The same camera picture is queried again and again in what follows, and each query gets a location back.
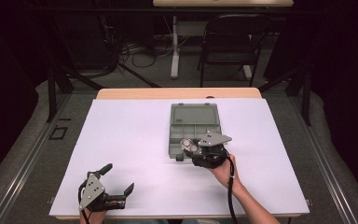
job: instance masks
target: dark background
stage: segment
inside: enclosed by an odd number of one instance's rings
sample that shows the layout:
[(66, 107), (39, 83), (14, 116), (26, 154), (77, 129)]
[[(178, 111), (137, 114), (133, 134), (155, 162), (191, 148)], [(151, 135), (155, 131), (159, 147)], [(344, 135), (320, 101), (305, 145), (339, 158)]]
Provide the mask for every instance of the dark background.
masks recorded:
[[(143, 7), (151, 7), (151, 1), (143, 2)], [(324, 22), (288, 18), (265, 77), (276, 78), (306, 61), (310, 53), (315, 56), (310, 69), (312, 90), (324, 100), (332, 141), (358, 181), (358, 2), (295, 1), (295, 9), (327, 7), (333, 16)], [(32, 116), (38, 98), (34, 88), (47, 79), (51, 59), (77, 69), (82, 66), (104, 69), (115, 63), (103, 44), (103, 33), (95, 26), (98, 23), (95, 17), (82, 23), (62, 17), (56, 19), (63, 30), (68, 26), (75, 30), (63, 31), (66, 38), (76, 37), (72, 38), (71, 49), (61, 42), (56, 30), (39, 19), (28, 20), (19, 2), (0, 2), (0, 162)], [(149, 27), (144, 32), (150, 35), (154, 27), (152, 18), (143, 21)], [(86, 35), (86, 39), (81, 37), (88, 31), (94, 32)], [(315, 44), (314, 40), (321, 36), (325, 37), (324, 41)], [(88, 45), (84, 48), (76, 47), (85, 42)], [(90, 57), (90, 49), (99, 49), (101, 53)]]

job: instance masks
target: gray carpet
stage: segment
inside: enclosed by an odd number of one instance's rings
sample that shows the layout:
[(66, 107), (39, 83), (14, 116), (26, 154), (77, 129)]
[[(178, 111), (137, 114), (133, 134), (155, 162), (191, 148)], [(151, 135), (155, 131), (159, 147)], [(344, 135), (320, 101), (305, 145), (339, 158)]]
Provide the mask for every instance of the gray carpet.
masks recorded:
[[(197, 71), (200, 49), (191, 45), (183, 46), (181, 50), (181, 62), (179, 67), (179, 78), (171, 79), (171, 57), (158, 57), (152, 66), (137, 68), (131, 63), (126, 65), (141, 73), (148, 79), (156, 82), (162, 87), (198, 87), (200, 73)], [(271, 49), (266, 48), (262, 52), (262, 59), (256, 74), (255, 86), (265, 83), (262, 74), (268, 62)], [(148, 56), (137, 55), (135, 63), (148, 64), (151, 61)], [(210, 67), (206, 72), (205, 87), (209, 86), (246, 86), (242, 72), (236, 67)], [(109, 76), (95, 78), (96, 82), (111, 88), (136, 88), (148, 87), (142, 80), (129, 74), (121, 73), (118, 69)], [(29, 173), (23, 176), (24, 184), (15, 190), (11, 204), (1, 204), (0, 208), (6, 208), (1, 217), (1, 223), (77, 223), (77, 221), (61, 221), (49, 217), (48, 212), (51, 205), (48, 200), (57, 193), (61, 184), (66, 165), (70, 159), (76, 139), (81, 131), (83, 122), (90, 108), (91, 100), (96, 91), (83, 83), (73, 80), (76, 87), (74, 94), (66, 96), (59, 94), (62, 98), (62, 112), (50, 126), (52, 128), (67, 128), (67, 133), (62, 140), (46, 140), (40, 146), (39, 153), (35, 155), (34, 163), (29, 167)], [(287, 98), (282, 90), (287, 83), (282, 83), (263, 93), (268, 100), (272, 114), (277, 123), (282, 140), (287, 149), (289, 158), (293, 164), (296, 176), (306, 199), (312, 201), (310, 214), (294, 218), (292, 223), (345, 223), (337, 210), (331, 189), (326, 185), (321, 169), (315, 160), (312, 151), (312, 143), (305, 132), (303, 121), (298, 117), (296, 99)], [(7, 154), (0, 166), (0, 202), (6, 198), (8, 190), (11, 190), (12, 180), (17, 173), (23, 169), (27, 157), (31, 155), (34, 144), (40, 142), (38, 137), (46, 130), (48, 117), (47, 83), (38, 87), (40, 94), (39, 104), (33, 117), (25, 127), (15, 146)], [(345, 163), (340, 159), (329, 138), (329, 131), (325, 124), (323, 113), (323, 102), (312, 94), (310, 104), (310, 119), (312, 130), (325, 157), (334, 171), (337, 181), (345, 193), (352, 212), (358, 220), (358, 185)], [(216, 220), (199, 220), (200, 223), (217, 223)]]

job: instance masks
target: white table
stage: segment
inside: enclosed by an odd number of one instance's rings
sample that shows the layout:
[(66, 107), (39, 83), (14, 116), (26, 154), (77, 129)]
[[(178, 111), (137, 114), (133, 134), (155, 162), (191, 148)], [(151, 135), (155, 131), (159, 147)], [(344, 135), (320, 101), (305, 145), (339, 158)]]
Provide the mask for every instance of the white table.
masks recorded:
[[(153, 5), (155, 7), (291, 7), (293, 0), (153, 0)], [(203, 36), (206, 23), (207, 21), (180, 22), (176, 16), (173, 16), (171, 78), (178, 78), (179, 74), (178, 36)], [(252, 75), (249, 65), (245, 65), (243, 70), (246, 77)]]
[[(170, 97), (170, 89), (150, 89), (150, 92), (159, 90)], [(198, 90), (174, 89), (172, 95), (178, 98)], [(227, 90), (222, 89), (220, 93), (219, 88), (205, 88), (201, 91), (225, 97)], [(131, 90), (118, 92), (126, 92), (128, 96)], [(132, 182), (135, 188), (126, 208), (108, 211), (107, 218), (230, 217), (227, 189), (208, 170), (194, 166), (189, 160), (176, 161), (169, 157), (171, 104), (177, 103), (217, 104), (222, 133), (233, 139), (226, 149), (236, 156), (241, 180), (270, 213), (277, 217), (295, 217), (310, 212), (264, 99), (256, 96), (104, 100), (109, 94), (102, 93), (103, 97), (97, 97), (89, 110), (51, 207), (51, 216), (79, 218), (77, 189), (87, 171), (113, 163), (113, 169), (101, 177), (106, 192), (122, 194)], [(238, 217), (245, 216), (235, 199), (234, 209)]]

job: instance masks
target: black cable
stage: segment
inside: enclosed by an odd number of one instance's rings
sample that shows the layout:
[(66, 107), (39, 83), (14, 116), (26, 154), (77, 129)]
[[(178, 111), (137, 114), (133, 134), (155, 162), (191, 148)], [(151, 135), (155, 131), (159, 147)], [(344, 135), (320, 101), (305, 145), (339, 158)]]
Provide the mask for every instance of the black cable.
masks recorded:
[(228, 208), (229, 213), (231, 214), (232, 221), (234, 224), (238, 224), (238, 220), (235, 216), (234, 207), (232, 205), (232, 185), (234, 183), (234, 175), (235, 175), (235, 166), (232, 159), (227, 155), (227, 159), (230, 163), (230, 172), (229, 172), (229, 180), (228, 180)]
[(118, 66), (124, 68), (125, 70), (129, 71), (131, 74), (135, 75), (136, 77), (140, 78), (142, 81), (146, 82), (147, 84), (149, 84), (151, 87), (154, 88), (161, 88), (158, 84), (150, 81), (149, 79), (147, 79), (146, 77), (143, 77), (142, 75), (130, 70), (129, 67), (127, 67), (126, 65), (119, 63)]
[[(79, 187), (79, 191), (78, 191), (78, 194), (77, 194), (77, 199), (79, 200), (79, 203), (80, 203), (80, 201), (81, 201), (81, 191), (83, 190), (83, 188), (86, 187), (86, 184), (87, 184), (87, 181), (85, 180), (85, 181), (83, 182), (83, 184), (81, 184), (80, 187)], [(90, 217), (87, 217), (87, 214), (86, 214), (86, 212), (84, 211), (84, 209), (81, 210), (81, 214), (83, 215), (83, 218), (86, 220), (86, 223), (87, 223), (87, 224), (90, 224), (90, 222), (89, 222), (89, 218), (90, 218)]]
[(150, 56), (153, 57), (153, 61), (150, 64), (147, 64), (147, 65), (137, 65), (137, 64), (135, 64), (134, 57), (135, 57), (136, 54), (132, 54), (132, 58), (131, 58), (132, 65), (134, 65), (135, 67), (139, 67), (139, 68), (146, 68), (146, 67), (152, 66), (156, 61), (156, 55), (153, 52), (146, 52), (146, 55), (147, 54), (149, 54)]
[[(80, 63), (80, 61), (76, 58), (75, 54), (72, 52), (71, 48), (67, 45), (65, 38), (62, 36), (62, 33), (59, 31), (59, 28), (57, 27), (57, 24), (55, 21), (53, 21), (53, 19), (49, 18), (48, 19), (48, 23), (50, 24), (51, 28), (54, 30), (54, 32), (56, 33), (57, 37), (61, 40), (62, 44), (65, 46), (69, 56), (71, 57), (71, 59), (73, 61), (75, 61), (79, 66), (82, 66), (82, 64)], [(87, 77), (89, 79), (93, 79), (96, 77), (104, 77), (109, 75), (110, 73), (112, 73), (114, 70), (116, 69), (116, 60), (115, 57), (113, 57), (113, 61), (112, 64), (110, 65), (110, 67), (108, 67), (107, 69), (105, 69), (104, 71), (98, 73), (98, 74), (94, 74), (94, 75), (83, 75), (84, 77)]]

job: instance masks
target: black chair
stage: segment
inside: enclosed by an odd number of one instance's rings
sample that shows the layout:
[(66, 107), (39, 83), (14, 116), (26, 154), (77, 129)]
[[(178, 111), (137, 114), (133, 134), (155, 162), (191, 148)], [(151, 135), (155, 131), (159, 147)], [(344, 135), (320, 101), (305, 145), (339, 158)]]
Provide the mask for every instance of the black chair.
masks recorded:
[(262, 41), (269, 33), (271, 21), (255, 14), (225, 14), (210, 20), (204, 33), (199, 61), (200, 86), (203, 86), (204, 65), (252, 65), (251, 87), (255, 78)]

